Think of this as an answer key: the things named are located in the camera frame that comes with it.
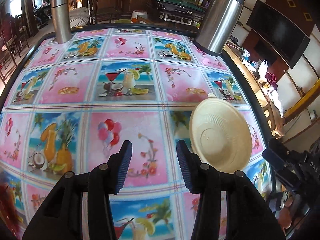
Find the black tv screen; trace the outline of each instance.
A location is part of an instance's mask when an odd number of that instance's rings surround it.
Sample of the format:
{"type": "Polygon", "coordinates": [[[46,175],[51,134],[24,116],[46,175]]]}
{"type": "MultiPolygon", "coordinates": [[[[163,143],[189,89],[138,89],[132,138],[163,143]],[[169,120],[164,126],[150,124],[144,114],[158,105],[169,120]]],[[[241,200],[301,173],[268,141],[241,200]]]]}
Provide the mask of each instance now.
{"type": "Polygon", "coordinates": [[[257,0],[247,25],[268,41],[290,68],[298,62],[310,41],[297,25],[260,0],[257,0]]]}

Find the white bag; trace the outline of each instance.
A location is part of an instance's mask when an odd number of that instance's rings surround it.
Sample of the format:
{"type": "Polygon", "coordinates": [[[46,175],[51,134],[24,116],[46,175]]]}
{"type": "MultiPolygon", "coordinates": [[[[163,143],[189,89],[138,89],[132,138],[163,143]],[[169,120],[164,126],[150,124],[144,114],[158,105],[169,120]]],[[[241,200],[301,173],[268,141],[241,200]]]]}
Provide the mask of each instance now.
{"type": "Polygon", "coordinates": [[[262,61],[262,63],[260,64],[260,67],[258,68],[258,73],[261,78],[265,78],[267,70],[268,70],[268,63],[266,60],[264,60],[262,61]]]}

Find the stool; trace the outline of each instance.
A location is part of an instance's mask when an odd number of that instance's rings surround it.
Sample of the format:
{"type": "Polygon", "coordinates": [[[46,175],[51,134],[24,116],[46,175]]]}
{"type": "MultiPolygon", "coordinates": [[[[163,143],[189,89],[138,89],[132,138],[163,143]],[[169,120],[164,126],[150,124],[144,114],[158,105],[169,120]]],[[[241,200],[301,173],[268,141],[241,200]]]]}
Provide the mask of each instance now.
{"type": "Polygon", "coordinates": [[[143,10],[134,10],[131,16],[131,21],[133,23],[138,23],[138,20],[137,20],[138,15],[147,15],[147,12],[143,10]]]}

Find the window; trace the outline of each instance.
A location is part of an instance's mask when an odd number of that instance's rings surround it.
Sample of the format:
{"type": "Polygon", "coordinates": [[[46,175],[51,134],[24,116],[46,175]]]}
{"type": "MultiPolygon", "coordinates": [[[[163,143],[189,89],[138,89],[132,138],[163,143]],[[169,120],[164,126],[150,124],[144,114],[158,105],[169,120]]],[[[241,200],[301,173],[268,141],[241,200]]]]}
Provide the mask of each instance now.
{"type": "Polygon", "coordinates": [[[22,14],[21,0],[10,0],[10,14],[13,17],[22,14]]]}

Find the balloon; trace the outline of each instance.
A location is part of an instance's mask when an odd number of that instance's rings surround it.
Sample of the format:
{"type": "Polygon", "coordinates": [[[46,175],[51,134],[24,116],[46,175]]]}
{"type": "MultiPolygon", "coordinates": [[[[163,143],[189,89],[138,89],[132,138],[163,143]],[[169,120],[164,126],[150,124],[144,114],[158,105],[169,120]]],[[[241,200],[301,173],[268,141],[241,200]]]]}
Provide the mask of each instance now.
{"type": "Polygon", "coordinates": [[[101,129],[101,128],[106,128],[108,130],[108,126],[104,123],[104,122],[100,122],[99,125],[98,125],[98,131],[101,129]]]}
{"type": "Polygon", "coordinates": [[[116,133],[120,133],[121,129],[122,129],[121,124],[119,122],[115,122],[115,125],[112,131],[116,133]]]}
{"type": "Polygon", "coordinates": [[[114,139],[113,132],[108,131],[108,137],[104,140],[106,145],[108,145],[114,139]]]}
{"type": "Polygon", "coordinates": [[[104,141],[105,139],[107,139],[109,133],[108,133],[108,130],[106,128],[101,128],[99,131],[98,131],[98,137],[101,141],[104,141]]]}
{"type": "Polygon", "coordinates": [[[116,144],[119,142],[119,139],[120,139],[118,133],[114,132],[113,135],[114,135],[114,138],[113,138],[113,140],[110,142],[110,145],[111,145],[111,146],[116,145],[116,144]]]}
{"type": "Polygon", "coordinates": [[[111,131],[113,129],[113,126],[115,125],[115,123],[111,119],[107,119],[104,122],[107,124],[108,130],[111,131]]]}

